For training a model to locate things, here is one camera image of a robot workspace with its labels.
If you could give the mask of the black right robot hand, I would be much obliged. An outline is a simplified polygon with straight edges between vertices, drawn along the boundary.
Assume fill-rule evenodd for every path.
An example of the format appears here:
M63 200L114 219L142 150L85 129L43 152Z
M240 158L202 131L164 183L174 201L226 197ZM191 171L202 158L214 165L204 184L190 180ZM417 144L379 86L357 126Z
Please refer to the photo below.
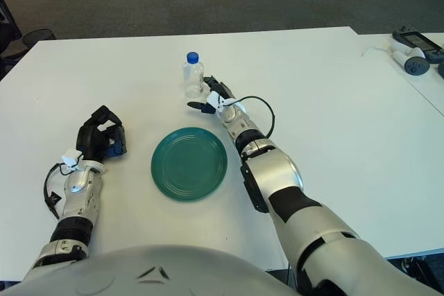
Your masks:
M223 109L236 101L231 90L223 83L219 82L214 76L204 77L203 82L209 87L210 93L206 101L188 102L187 105L191 108L200 110L202 113L215 114L222 112Z

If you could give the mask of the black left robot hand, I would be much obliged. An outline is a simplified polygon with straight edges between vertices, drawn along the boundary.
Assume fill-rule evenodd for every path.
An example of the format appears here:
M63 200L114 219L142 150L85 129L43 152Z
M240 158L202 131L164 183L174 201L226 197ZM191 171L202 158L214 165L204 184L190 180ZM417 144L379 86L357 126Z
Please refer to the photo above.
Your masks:
M84 159L99 163L127 153L126 136L119 117L102 105L78 131L76 150Z

